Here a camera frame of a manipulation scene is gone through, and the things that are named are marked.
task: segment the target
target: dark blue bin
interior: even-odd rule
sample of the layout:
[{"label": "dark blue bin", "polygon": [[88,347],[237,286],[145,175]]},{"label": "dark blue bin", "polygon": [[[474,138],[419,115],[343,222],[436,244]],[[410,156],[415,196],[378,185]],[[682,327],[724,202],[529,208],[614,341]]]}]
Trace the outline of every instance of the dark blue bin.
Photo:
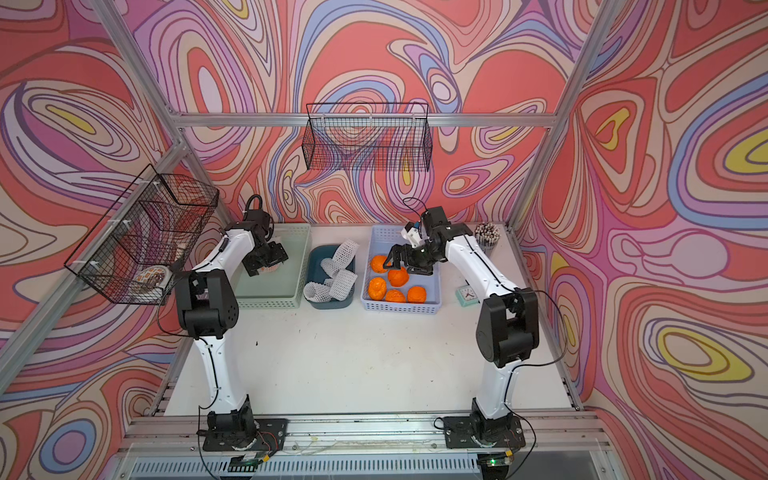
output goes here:
[{"label": "dark blue bin", "polygon": [[[326,278],[330,278],[325,270],[320,266],[320,261],[323,258],[333,258],[333,254],[336,253],[336,249],[339,248],[339,243],[336,245],[321,245],[316,247],[310,252],[310,259],[306,267],[306,282],[322,283]],[[355,273],[355,259],[346,268],[352,273]],[[344,308],[352,303],[352,298],[355,294],[355,286],[352,285],[352,291],[349,292],[349,296],[346,300],[336,300],[332,298],[330,302],[310,302],[310,305],[314,306],[318,310],[334,310],[338,308]]]}]

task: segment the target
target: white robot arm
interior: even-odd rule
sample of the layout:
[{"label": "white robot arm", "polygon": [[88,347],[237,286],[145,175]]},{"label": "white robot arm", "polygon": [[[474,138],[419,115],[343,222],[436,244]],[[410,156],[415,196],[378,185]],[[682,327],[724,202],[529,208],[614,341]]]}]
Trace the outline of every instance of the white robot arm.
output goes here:
[{"label": "white robot arm", "polygon": [[442,207],[427,209],[422,223],[428,238],[423,240],[418,226],[407,224],[402,236],[410,244],[392,247],[384,267],[403,266],[410,273],[431,275],[435,262],[450,262],[482,300],[475,337],[487,363],[471,419],[474,436],[493,442],[511,425],[507,397],[508,389],[514,388],[515,370],[538,347],[538,299],[531,289],[521,289],[504,276],[470,229],[448,222]]},{"label": "white robot arm", "polygon": [[[249,208],[254,198],[259,206]],[[261,197],[246,203],[243,221],[224,231],[214,250],[192,270],[182,272],[176,282],[176,304],[181,328],[194,338],[200,351],[210,390],[206,445],[246,448],[258,433],[250,401],[240,381],[237,364],[227,347],[227,330],[237,324],[240,310],[230,278],[242,263],[250,276],[259,268],[273,266],[288,255],[279,243],[270,242],[270,215],[261,208]]]}]

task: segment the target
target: blue plastic basket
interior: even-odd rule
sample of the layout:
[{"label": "blue plastic basket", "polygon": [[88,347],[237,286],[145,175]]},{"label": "blue plastic basket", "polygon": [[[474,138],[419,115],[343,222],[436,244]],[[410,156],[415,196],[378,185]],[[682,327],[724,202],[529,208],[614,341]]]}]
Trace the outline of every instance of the blue plastic basket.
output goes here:
[{"label": "blue plastic basket", "polygon": [[423,313],[426,315],[435,315],[442,301],[440,300],[440,268],[435,264],[435,272],[432,275],[411,275],[408,283],[401,286],[397,290],[400,290],[403,295],[408,295],[408,289],[412,286],[423,286],[427,291],[427,301],[425,303],[397,303],[386,302],[384,300],[371,300],[368,296],[368,282],[374,276],[380,276],[384,280],[387,280],[386,273],[376,273],[371,270],[370,263],[373,257],[376,255],[387,255],[389,249],[395,243],[405,245],[406,240],[400,235],[402,227],[396,225],[374,225],[371,231],[371,244],[368,249],[368,261],[366,262],[366,277],[363,280],[362,292],[360,293],[360,299],[362,305],[366,310],[380,310],[386,312],[402,312],[402,313]]}]

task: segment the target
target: mint green tray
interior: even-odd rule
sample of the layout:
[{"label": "mint green tray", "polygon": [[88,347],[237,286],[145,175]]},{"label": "mint green tray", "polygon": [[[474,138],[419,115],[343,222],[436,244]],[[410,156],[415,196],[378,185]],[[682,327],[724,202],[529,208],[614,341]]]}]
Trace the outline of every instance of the mint green tray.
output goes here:
[{"label": "mint green tray", "polygon": [[241,264],[232,277],[240,308],[299,308],[306,282],[312,236],[308,223],[276,223],[273,239],[283,244],[288,260],[277,270],[248,276]]}]

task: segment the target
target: black wire basket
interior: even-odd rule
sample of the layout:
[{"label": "black wire basket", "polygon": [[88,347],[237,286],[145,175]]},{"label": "black wire basket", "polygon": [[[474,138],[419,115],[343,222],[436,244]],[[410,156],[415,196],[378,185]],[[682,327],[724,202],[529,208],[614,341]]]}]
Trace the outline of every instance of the black wire basket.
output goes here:
[{"label": "black wire basket", "polygon": [[313,103],[306,110],[307,170],[429,171],[426,103]]},{"label": "black wire basket", "polygon": [[[134,179],[111,210],[130,201],[132,187],[141,191],[125,215],[105,221],[105,214],[65,267],[112,303],[159,305],[214,212],[219,190],[187,175],[158,174],[152,167]],[[86,240],[98,241],[97,232],[103,240],[93,253],[83,254]],[[73,260],[78,253],[85,260]]]}]

